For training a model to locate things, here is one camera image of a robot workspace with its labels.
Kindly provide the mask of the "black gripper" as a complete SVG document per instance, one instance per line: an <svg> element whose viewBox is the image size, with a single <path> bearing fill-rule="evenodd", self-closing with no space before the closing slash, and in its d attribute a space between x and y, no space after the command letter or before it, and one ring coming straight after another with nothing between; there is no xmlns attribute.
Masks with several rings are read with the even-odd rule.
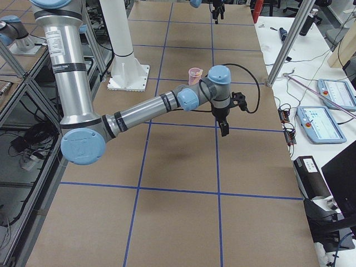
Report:
<svg viewBox="0 0 356 267"><path fill-rule="evenodd" d="M229 134L229 124L226 120L227 116L230 113L230 109L228 107L225 108L211 108L211 113L216 118L219 124L219 128L221 131L221 136L225 137Z"/></svg>
<svg viewBox="0 0 356 267"><path fill-rule="evenodd" d="M214 8L214 11L212 12L212 18L213 18L215 24L217 24L217 13L216 12L219 12L220 18L224 19L224 11L223 11L224 0L213 0L212 5Z"/></svg>

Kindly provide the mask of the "black monitor on arm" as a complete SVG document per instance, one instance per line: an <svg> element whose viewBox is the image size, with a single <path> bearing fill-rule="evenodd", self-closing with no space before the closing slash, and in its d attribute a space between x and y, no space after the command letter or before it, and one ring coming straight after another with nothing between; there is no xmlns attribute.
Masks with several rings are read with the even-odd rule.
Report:
<svg viewBox="0 0 356 267"><path fill-rule="evenodd" d="M325 211L310 200L304 200L306 217L315 243L326 252L354 249L355 234L355 142L322 167L322 173L341 213Z"/></svg>

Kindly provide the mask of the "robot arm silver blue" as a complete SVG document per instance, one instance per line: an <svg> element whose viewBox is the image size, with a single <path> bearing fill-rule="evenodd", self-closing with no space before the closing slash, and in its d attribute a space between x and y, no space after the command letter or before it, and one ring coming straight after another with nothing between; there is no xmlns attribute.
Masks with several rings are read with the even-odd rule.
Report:
<svg viewBox="0 0 356 267"><path fill-rule="evenodd" d="M212 105L221 133L228 134L231 73L226 66L212 67L195 85L179 86L127 110L101 116L93 108L80 40L84 2L33 1L32 8L36 22L44 29L51 56L64 113L61 151L68 161L92 164L118 134L177 108L191 111L206 102Z"/></svg>
<svg viewBox="0 0 356 267"><path fill-rule="evenodd" d="M214 20L215 24L219 23L219 18L221 20L224 19L225 13L225 3L223 0L212 0L206 1L209 5L209 11L211 13L211 17ZM190 6L194 8L199 8L203 3L203 0L189 0Z"/></svg>

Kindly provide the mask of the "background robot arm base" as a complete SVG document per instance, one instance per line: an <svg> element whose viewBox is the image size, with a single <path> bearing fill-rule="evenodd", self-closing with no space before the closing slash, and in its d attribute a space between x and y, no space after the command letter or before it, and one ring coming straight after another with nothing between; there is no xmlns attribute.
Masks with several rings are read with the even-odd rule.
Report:
<svg viewBox="0 0 356 267"><path fill-rule="evenodd" d="M35 55L38 50L47 46L43 37L31 36L22 21L15 15L1 17L1 43L14 55Z"/></svg>

